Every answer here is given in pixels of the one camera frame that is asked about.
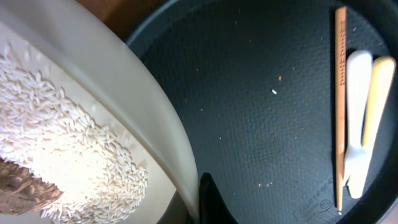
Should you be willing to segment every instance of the rice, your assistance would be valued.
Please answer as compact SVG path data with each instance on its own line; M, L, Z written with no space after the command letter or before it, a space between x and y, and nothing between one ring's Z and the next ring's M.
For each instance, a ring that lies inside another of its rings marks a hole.
M42 209L54 223L116 223L146 195L147 171L109 126L98 126L62 88L0 55L0 157L64 194Z

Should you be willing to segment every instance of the white plastic utensil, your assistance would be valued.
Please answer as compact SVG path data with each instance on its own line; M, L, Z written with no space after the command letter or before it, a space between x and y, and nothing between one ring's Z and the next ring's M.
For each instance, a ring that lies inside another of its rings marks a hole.
M347 59L347 120L348 146L345 154L343 183L350 177L359 175L366 167L368 159L361 145L362 124L369 84L372 74L372 55L367 50L357 50Z
M394 77L395 67L396 61L392 57L381 57L373 62L362 139L362 147L366 157L362 166L356 168L358 171L356 175L351 175L347 183L349 193L353 198L359 198L363 194L377 131Z

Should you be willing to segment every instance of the black pan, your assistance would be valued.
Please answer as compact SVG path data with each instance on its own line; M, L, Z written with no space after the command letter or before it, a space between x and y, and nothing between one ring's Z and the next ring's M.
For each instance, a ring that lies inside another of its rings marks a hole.
M393 0L170 1L127 41L239 223L376 223L398 196L396 77L365 193L345 188L343 215L335 208L333 17L344 4L348 52L398 58Z

